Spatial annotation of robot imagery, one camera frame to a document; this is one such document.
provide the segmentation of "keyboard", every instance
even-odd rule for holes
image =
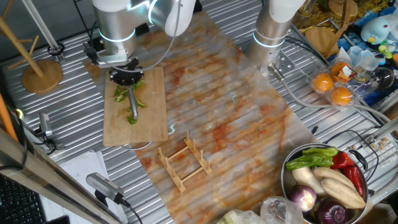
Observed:
[[[3,175],[0,175],[0,223],[45,223],[39,195]]]

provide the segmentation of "orange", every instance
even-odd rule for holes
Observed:
[[[336,87],[330,92],[330,101],[335,106],[346,106],[351,98],[351,93],[344,87]]]
[[[349,65],[345,62],[337,62],[334,66],[330,68],[330,75],[334,78],[341,72],[344,66],[349,67]]]
[[[333,79],[327,73],[319,73],[312,80],[312,85],[316,92],[326,92],[333,88]]]

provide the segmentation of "metal grid surface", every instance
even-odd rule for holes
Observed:
[[[261,9],[259,0],[202,0],[201,3],[203,10],[208,12],[236,45],[242,48],[247,47],[251,39],[251,29]],[[289,35],[302,38],[302,35],[295,31]],[[104,100],[82,64],[82,61],[87,59],[82,43],[87,40],[87,35],[82,34],[63,42],[66,47],[64,56],[67,60],[62,63],[64,78],[50,93],[36,95],[23,88],[21,74],[27,66],[26,63],[10,71],[6,69],[6,65],[17,62],[21,58],[0,64],[3,67],[8,90],[16,105],[25,113],[24,121],[32,129],[39,127],[39,111],[49,113],[54,133],[52,138],[65,145],[64,151],[57,151],[51,155],[54,161],[62,164],[90,149],[102,151],[109,178],[124,189],[127,200],[142,217],[142,221],[144,223],[173,223],[135,153],[120,147],[102,145]],[[295,64],[295,69],[285,74],[287,83],[294,93],[307,103],[327,103],[325,99],[312,91],[305,78],[305,73],[311,74],[321,65],[318,59],[296,45],[285,43],[282,51]],[[46,49],[41,49],[36,50],[33,57],[38,60],[50,58],[50,55]],[[362,114],[354,110],[343,113],[331,108],[304,108],[288,95],[281,83],[275,79],[270,82],[308,129],[319,127],[315,135],[320,141],[325,141],[346,129],[356,130],[363,135],[375,131],[373,126],[376,124],[367,119],[370,117],[367,113]],[[353,144],[359,146],[359,141],[358,138],[345,134],[332,141],[331,144],[345,149]],[[359,151],[370,161],[369,169],[365,172],[365,175],[369,175],[374,168],[375,156],[369,149]],[[392,179],[398,171],[397,153],[392,144],[378,153],[381,157],[381,165],[369,183],[369,188],[373,190],[379,190],[383,183]],[[388,189],[387,192],[379,193],[373,200],[378,202],[391,191],[392,189]],[[137,223],[132,212],[127,209],[125,212],[131,223]]]

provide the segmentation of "red pepper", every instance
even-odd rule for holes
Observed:
[[[360,196],[363,196],[363,189],[361,180],[359,179],[358,168],[357,167],[344,167],[343,174],[349,178],[349,180],[354,184],[356,191]]]
[[[337,155],[333,156],[333,165],[330,166],[331,169],[341,169],[347,166],[354,165],[353,161],[349,158],[347,153],[338,152]]]

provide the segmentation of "stainless steel pot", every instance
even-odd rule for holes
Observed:
[[[300,156],[302,156],[302,151],[309,149],[311,147],[319,147],[319,148],[326,148],[326,147],[332,147],[327,144],[322,144],[322,143],[310,143],[310,144],[305,144],[303,146],[300,146],[296,149],[294,149],[285,159],[283,168],[282,168],[282,190],[284,191],[284,196],[285,198],[289,198],[290,191],[292,190],[293,186],[297,184],[297,181],[294,179],[292,171],[286,169],[286,163],[288,161],[291,161],[293,159],[296,159]],[[354,162],[354,166],[358,168],[359,171],[359,179],[361,180],[362,188],[363,188],[363,200],[368,203],[368,185],[366,183],[365,176],[363,175],[361,169],[358,167],[358,165]],[[362,209],[350,209],[350,212],[348,212],[348,221],[347,224],[351,223],[356,223],[359,219],[362,218],[364,215],[366,207]],[[309,214],[304,215],[304,220],[307,223],[311,224],[319,224],[316,220],[314,220]]]

